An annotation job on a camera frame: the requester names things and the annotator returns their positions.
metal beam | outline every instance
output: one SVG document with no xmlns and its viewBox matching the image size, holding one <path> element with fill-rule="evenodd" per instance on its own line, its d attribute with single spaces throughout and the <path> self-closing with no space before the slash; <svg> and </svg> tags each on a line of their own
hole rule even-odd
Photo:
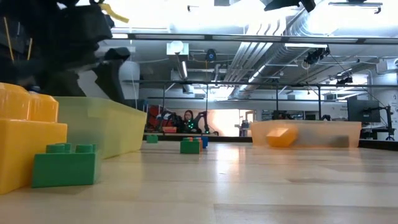
<svg viewBox="0 0 398 224">
<path fill-rule="evenodd" d="M 228 41 L 292 44 L 356 44 L 397 45 L 398 38 L 378 37 L 299 37 L 271 35 L 209 35 L 209 34 L 127 34 L 119 40 L 181 40 L 181 41 Z"/>
<path fill-rule="evenodd" d="M 167 83 L 176 83 L 183 85 L 192 85 L 192 84 L 203 84 L 203 85 L 260 85 L 260 86 L 291 86 L 291 87 L 354 87 L 354 88 L 398 88 L 398 85 L 332 85 L 332 84 L 310 84 L 310 83 L 255 83 L 255 82 L 205 82 L 205 81 L 179 81 L 179 80 L 135 80 L 134 83 L 142 83 L 142 84 L 167 84 Z"/>
<path fill-rule="evenodd" d="M 148 100 L 161 100 L 162 97 L 158 96 L 150 96 L 147 98 Z M 190 97 L 166 97 L 166 100 L 206 100 L 205 98 L 190 98 Z M 232 98 L 229 100 L 222 100 L 218 102 L 226 102 L 226 101 L 276 101 L 276 99 L 259 99 L 259 98 Z M 279 102 L 319 102 L 319 100 L 281 100 L 278 99 Z M 325 103 L 336 103 L 336 100 L 321 100 L 321 102 Z"/>
<path fill-rule="evenodd" d="M 175 85 L 175 83 L 172 83 L 166 90 L 165 92 L 169 91 L 171 88 L 173 88 L 173 86 Z"/>
<path fill-rule="evenodd" d="M 283 89 L 281 89 L 281 90 L 279 91 L 278 95 L 281 94 L 286 88 L 287 88 L 287 86 L 283 87 Z"/>
</svg>

orange block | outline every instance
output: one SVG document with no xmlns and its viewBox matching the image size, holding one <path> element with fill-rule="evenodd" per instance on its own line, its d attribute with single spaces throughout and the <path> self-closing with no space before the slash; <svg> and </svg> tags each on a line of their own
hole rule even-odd
<svg viewBox="0 0 398 224">
<path fill-rule="evenodd" d="M 271 147 L 289 147 L 297 139 L 297 128 L 274 128 L 267 134 L 267 142 Z"/>
</svg>

person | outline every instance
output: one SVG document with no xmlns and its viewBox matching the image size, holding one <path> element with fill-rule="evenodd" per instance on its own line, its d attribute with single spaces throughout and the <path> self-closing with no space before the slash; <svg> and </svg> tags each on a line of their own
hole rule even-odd
<svg viewBox="0 0 398 224">
<path fill-rule="evenodd" d="M 185 133 L 200 133 L 197 122 L 193 119 L 192 110 L 187 110 L 184 113 L 183 132 Z"/>
<path fill-rule="evenodd" d="M 192 118 L 193 118 L 193 112 L 192 112 L 192 110 L 187 110 L 187 111 L 184 113 L 184 123 L 189 122 L 190 120 L 192 120 Z"/>
</svg>

metal frame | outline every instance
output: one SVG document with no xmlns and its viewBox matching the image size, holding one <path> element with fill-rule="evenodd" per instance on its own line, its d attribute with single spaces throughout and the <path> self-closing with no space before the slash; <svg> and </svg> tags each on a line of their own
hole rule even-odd
<svg viewBox="0 0 398 224">
<path fill-rule="evenodd" d="M 309 84 L 309 83 L 251 83 L 251 82 L 205 82 L 205 81 L 172 81 L 172 80 L 136 80 L 134 83 L 153 83 L 153 84 L 163 84 L 163 98 L 162 104 L 163 108 L 165 105 L 166 99 L 166 85 L 168 83 L 174 84 L 181 84 L 181 85 L 192 85 L 192 84 L 202 84 L 206 85 L 206 112 L 208 111 L 208 90 L 209 85 L 260 85 L 260 86 L 276 86 L 276 100 L 269 100 L 269 99 L 239 99 L 233 98 L 232 100 L 252 100 L 252 101 L 276 101 L 276 111 L 279 111 L 279 102 L 280 101 L 288 101 L 288 100 L 280 100 L 279 99 L 279 87 L 287 86 L 291 87 L 317 87 L 318 88 L 318 100 L 294 100 L 294 101 L 317 101 L 319 106 L 319 118 L 322 117 L 322 101 L 326 102 L 325 100 L 321 100 L 321 88 L 322 87 L 358 87 L 358 88 L 398 88 L 398 85 L 331 85 L 331 84 Z M 204 100 L 201 98 L 167 98 L 167 99 L 174 99 L 174 100 Z"/>
<path fill-rule="evenodd" d="M 291 44 L 360 44 L 360 45 L 397 45 L 398 38 L 375 37 L 297 37 L 272 35 L 213 35 L 213 34 L 126 34 L 127 38 L 116 40 L 182 40 L 182 41 L 230 41 L 263 42 Z"/>
</svg>

translucent plastic bin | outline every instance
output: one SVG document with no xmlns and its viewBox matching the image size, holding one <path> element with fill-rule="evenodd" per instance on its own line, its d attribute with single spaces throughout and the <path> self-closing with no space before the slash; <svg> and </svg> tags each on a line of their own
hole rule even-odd
<svg viewBox="0 0 398 224">
<path fill-rule="evenodd" d="M 251 125 L 254 146 L 269 146 L 267 135 L 276 129 L 297 130 L 289 147 L 358 147 L 360 122 L 275 120 L 255 122 Z"/>
<path fill-rule="evenodd" d="M 146 113 L 111 100 L 56 97 L 58 120 L 68 124 L 68 142 L 97 144 L 102 158 L 141 148 Z"/>
</svg>

